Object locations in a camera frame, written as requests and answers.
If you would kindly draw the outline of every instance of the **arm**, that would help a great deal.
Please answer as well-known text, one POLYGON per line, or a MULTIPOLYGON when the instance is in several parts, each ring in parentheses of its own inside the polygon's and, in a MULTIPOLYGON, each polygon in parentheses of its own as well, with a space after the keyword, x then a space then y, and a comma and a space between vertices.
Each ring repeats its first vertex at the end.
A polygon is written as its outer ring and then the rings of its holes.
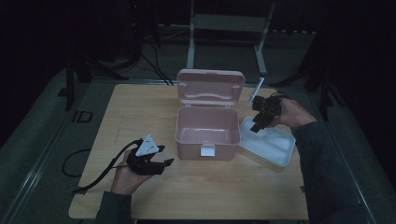
POLYGON ((272 126, 293 129, 301 158, 311 223, 367 223, 347 168, 321 122, 297 102, 282 99, 282 114, 272 126))
POLYGON ((123 224, 132 223, 131 200, 132 194, 152 175, 137 175, 127 165, 131 150, 125 151, 124 159, 117 168, 110 192, 104 192, 95 224, 123 224))

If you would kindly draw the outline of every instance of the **dark background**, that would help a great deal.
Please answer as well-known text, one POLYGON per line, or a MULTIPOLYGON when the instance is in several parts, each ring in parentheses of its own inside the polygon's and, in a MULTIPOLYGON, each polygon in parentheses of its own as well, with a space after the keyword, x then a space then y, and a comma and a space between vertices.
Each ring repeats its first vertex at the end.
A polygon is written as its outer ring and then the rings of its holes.
MULTIPOLYGON (((224 9, 224 0, 202 1, 197 8, 202 12, 224 9)), ((84 52, 94 59, 111 61, 119 50, 120 40, 109 33, 119 32, 126 19, 146 25, 189 24, 190 4, 186 0, 145 1, 148 9, 143 14, 133 7, 137 4, 139 9, 143 8, 142 3, 129 1, 128 6, 132 6, 129 18, 123 14, 125 2, 111 3, 114 4, 93 0, 0 3, 0 146, 72 53, 84 52), (157 6, 158 11, 149 6, 157 6)), ((226 13, 260 13, 257 8, 261 1, 251 4, 252 7, 247 7, 243 1, 233 1, 227 5, 226 13)), ((396 183, 391 165, 395 159, 392 140, 396 125, 395 11, 395 2, 391 0, 280 0, 270 28, 287 30, 290 34, 293 30, 318 32, 316 45, 308 51, 305 65, 317 63, 313 60, 317 58, 331 62, 332 82, 345 98, 393 186, 396 183)), ((136 35, 144 35, 141 29, 135 29, 129 38, 135 43, 127 47, 131 51, 138 51, 136 35)))

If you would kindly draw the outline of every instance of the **box latch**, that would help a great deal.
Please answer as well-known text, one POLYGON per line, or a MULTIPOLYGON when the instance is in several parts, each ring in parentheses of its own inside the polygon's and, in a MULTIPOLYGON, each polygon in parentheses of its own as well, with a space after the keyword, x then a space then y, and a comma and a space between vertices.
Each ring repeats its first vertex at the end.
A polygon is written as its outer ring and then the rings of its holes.
POLYGON ((212 145, 212 144, 201 145, 201 156, 202 157, 215 157, 216 156, 215 145, 212 145))

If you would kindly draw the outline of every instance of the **person's left hand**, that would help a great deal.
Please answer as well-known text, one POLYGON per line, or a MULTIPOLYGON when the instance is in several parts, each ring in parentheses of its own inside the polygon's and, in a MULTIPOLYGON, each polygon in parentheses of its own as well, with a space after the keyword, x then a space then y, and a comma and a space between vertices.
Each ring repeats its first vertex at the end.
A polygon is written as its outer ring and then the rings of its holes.
POLYGON ((137 175, 131 171, 126 162, 130 153, 131 150, 126 150, 123 161, 118 165, 122 167, 117 168, 114 176, 113 185, 110 190, 113 193, 131 195, 140 185, 152 177, 152 175, 137 175))

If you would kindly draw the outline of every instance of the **white plastic container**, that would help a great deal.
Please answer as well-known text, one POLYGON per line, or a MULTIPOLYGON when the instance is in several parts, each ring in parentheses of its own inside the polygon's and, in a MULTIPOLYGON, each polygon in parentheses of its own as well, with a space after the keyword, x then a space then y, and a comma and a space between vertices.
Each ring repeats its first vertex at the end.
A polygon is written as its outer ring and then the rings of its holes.
POLYGON ((294 150, 295 138, 293 135, 278 128, 265 128, 254 133, 250 130, 253 125, 253 117, 244 119, 240 127, 241 142, 239 145, 276 167, 287 167, 294 150))
POLYGON ((177 154, 187 160, 231 160, 240 142, 239 101, 245 78, 240 72, 182 69, 177 75, 177 154))

